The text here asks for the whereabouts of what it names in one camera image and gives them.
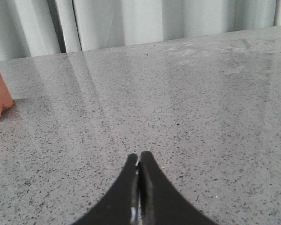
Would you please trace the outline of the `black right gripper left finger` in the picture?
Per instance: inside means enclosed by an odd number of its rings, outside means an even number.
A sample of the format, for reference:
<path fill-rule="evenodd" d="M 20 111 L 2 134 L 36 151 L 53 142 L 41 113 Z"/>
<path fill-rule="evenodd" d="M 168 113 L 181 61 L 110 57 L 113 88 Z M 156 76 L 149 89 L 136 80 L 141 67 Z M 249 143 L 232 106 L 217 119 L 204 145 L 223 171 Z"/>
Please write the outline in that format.
<path fill-rule="evenodd" d="M 138 156 L 129 154 L 126 163 L 108 192 L 75 225 L 136 225 L 139 189 Z"/>

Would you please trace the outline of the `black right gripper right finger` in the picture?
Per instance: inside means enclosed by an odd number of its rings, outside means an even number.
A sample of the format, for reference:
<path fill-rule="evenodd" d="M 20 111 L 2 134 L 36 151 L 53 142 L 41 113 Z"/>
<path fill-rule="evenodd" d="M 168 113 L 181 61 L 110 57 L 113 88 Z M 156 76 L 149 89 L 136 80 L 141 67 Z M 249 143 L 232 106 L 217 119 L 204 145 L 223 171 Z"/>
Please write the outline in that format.
<path fill-rule="evenodd" d="M 150 151 L 144 151 L 140 156 L 139 192 L 144 225 L 216 224 L 173 187 Z"/>

